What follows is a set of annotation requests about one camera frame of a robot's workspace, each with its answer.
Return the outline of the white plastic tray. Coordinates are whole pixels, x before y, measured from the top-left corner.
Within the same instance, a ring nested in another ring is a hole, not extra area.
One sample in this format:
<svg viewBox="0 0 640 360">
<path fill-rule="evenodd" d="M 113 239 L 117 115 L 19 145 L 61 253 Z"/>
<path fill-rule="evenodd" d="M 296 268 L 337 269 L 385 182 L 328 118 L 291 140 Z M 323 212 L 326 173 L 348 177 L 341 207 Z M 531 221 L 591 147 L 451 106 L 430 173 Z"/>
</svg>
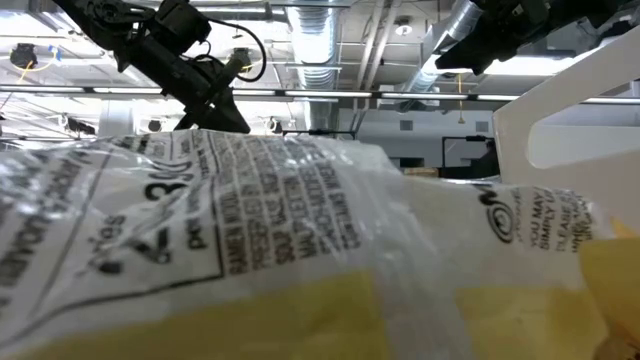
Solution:
<svg viewBox="0 0 640 360">
<path fill-rule="evenodd" d="M 506 183 L 575 190 L 640 233 L 640 126 L 615 126 L 640 98 L 603 93 L 640 79 L 640 26 L 495 112 Z"/>
</svg>

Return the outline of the person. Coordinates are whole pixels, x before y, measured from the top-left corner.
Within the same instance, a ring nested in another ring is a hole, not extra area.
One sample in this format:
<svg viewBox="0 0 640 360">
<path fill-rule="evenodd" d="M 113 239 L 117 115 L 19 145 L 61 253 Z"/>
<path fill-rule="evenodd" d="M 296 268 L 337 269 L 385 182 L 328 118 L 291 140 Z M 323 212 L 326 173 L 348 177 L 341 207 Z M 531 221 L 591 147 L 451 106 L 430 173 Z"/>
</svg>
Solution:
<svg viewBox="0 0 640 360">
<path fill-rule="evenodd" d="M 494 140 L 487 141 L 486 153 L 473 161 L 472 174 L 475 178 L 487 178 L 500 174 L 498 154 Z"/>
</svg>

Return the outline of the white column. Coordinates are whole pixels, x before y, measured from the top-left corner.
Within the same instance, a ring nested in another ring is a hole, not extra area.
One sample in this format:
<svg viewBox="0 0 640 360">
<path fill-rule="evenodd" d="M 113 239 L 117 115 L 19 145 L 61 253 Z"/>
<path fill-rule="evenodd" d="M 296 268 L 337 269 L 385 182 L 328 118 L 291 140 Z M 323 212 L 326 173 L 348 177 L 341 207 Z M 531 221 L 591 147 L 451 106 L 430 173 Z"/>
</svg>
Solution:
<svg viewBox="0 0 640 360">
<path fill-rule="evenodd" d="M 102 100 L 99 116 L 99 137 L 133 135 L 136 122 L 131 102 L 121 100 Z"/>
</svg>

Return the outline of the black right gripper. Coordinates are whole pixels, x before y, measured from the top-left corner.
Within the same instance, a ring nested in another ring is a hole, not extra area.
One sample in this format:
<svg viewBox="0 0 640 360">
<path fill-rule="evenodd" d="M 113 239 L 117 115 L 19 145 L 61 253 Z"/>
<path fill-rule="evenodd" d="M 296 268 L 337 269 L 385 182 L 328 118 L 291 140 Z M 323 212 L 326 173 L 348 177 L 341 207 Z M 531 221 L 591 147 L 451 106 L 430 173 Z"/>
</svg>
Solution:
<svg viewBox="0 0 640 360">
<path fill-rule="evenodd" d="M 565 0 L 473 0 L 482 14 L 472 34 L 443 53 L 435 65 L 440 70 L 469 69 L 480 75 L 496 60 L 510 59 L 515 49 L 530 42 Z"/>
</svg>

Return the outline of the long ceiling light strip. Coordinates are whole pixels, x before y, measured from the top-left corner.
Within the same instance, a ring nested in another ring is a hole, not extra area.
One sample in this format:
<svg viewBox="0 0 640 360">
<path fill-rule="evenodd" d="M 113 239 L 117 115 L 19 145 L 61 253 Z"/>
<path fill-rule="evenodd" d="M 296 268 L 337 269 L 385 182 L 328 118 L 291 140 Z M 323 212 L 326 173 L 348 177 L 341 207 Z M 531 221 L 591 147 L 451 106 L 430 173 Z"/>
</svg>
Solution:
<svg viewBox="0 0 640 360">
<path fill-rule="evenodd" d="M 133 97 L 162 96 L 160 88 L 153 87 L 75 87 L 0 85 L 3 93 L 61 94 L 61 95 L 127 95 Z M 282 89 L 233 89 L 235 97 L 243 98 L 300 98 L 300 99 L 383 99 L 383 100 L 437 100 L 507 103 L 518 99 L 515 95 L 463 94 L 463 93 L 407 93 L 379 91 L 334 91 L 334 90 L 282 90 Z"/>
</svg>

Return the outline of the ribbed silver ceiling duct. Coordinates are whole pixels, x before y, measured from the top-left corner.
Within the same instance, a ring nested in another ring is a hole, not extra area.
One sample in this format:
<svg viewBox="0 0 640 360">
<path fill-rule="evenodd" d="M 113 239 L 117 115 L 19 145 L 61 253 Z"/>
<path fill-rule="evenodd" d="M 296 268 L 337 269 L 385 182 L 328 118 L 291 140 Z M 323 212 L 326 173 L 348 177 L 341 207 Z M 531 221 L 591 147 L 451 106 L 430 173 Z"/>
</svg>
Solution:
<svg viewBox="0 0 640 360">
<path fill-rule="evenodd" d="M 333 90 L 337 71 L 332 69 L 337 53 L 338 11 L 320 6 L 289 7 L 291 46 L 300 86 L 304 90 Z"/>
</svg>

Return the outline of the yellow white ramen packet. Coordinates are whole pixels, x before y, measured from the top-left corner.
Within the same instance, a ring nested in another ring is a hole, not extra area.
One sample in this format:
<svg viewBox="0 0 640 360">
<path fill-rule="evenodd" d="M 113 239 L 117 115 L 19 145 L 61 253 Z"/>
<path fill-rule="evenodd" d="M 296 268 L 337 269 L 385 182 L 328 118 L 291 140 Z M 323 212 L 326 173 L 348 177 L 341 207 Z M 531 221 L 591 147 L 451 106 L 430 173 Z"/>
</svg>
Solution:
<svg viewBox="0 0 640 360">
<path fill-rule="evenodd" d="M 0 152 L 0 360 L 640 360 L 640 238 L 358 142 Z"/>
</svg>

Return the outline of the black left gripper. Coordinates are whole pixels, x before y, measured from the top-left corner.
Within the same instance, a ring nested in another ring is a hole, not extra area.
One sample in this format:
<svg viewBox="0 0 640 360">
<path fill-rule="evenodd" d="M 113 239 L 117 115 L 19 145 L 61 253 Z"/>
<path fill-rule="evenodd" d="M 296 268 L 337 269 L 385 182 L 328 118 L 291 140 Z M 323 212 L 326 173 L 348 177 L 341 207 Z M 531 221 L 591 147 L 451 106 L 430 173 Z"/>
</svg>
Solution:
<svg viewBox="0 0 640 360">
<path fill-rule="evenodd" d="M 119 70 L 133 66 L 156 83 L 162 92 L 184 105 L 185 114 L 176 129 L 201 129 L 249 133 L 250 127 L 233 98 L 231 89 L 204 70 L 183 60 L 154 37 L 125 42 L 115 50 Z"/>
</svg>

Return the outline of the smooth silver ceiling duct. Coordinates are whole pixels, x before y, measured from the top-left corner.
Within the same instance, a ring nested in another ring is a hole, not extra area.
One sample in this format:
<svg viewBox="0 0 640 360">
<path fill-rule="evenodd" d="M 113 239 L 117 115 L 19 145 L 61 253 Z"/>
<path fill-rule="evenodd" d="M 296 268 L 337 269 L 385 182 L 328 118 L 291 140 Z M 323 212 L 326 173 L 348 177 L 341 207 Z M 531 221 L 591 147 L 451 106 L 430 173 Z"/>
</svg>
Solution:
<svg viewBox="0 0 640 360">
<path fill-rule="evenodd" d="M 428 27 L 421 43 L 422 64 L 401 86 L 401 91 L 430 92 L 441 74 L 435 61 L 443 52 L 468 36 L 481 15 L 482 10 L 471 0 L 456 0 L 446 19 Z"/>
</svg>

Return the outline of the grey ceiling pipe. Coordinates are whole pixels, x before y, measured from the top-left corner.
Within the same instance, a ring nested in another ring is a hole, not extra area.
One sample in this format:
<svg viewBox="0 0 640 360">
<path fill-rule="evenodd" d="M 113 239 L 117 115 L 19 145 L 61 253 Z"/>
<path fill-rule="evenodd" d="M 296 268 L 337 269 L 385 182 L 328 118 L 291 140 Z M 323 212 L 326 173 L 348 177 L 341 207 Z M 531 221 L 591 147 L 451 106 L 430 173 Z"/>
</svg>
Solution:
<svg viewBox="0 0 640 360">
<path fill-rule="evenodd" d="M 401 0 L 376 0 L 353 89 L 371 89 Z"/>
</svg>

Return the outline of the black door frame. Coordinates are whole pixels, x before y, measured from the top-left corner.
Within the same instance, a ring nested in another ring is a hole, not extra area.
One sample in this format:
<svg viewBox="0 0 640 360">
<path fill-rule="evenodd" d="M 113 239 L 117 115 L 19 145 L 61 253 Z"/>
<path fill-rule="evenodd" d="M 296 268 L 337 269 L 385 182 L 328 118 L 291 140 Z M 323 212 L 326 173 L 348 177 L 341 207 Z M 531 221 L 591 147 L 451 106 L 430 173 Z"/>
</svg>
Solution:
<svg viewBox="0 0 640 360">
<path fill-rule="evenodd" d="M 485 137 L 482 135 L 470 135 L 470 136 L 465 136 L 465 137 L 452 137 L 452 136 L 448 136 L 448 137 L 443 137 L 441 140 L 441 159 L 442 159 L 442 166 L 439 170 L 439 177 L 440 178 L 448 178 L 448 179 L 456 179 L 456 180 L 472 180 L 472 179 L 483 179 L 483 178 L 475 178 L 472 174 L 472 163 L 474 160 L 478 159 L 472 159 L 470 161 L 470 165 L 469 166 L 462 166 L 462 167 L 450 167 L 447 165 L 446 162 L 446 156 L 447 156 L 447 141 L 448 140 L 464 140 L 465 142 L 477 142 L 477 143 L 483 143 L 485 145 L 485 149 L 486 149 L 486 142 L 489 140 L 494 140 L 491 137 Z"/>
</svg>

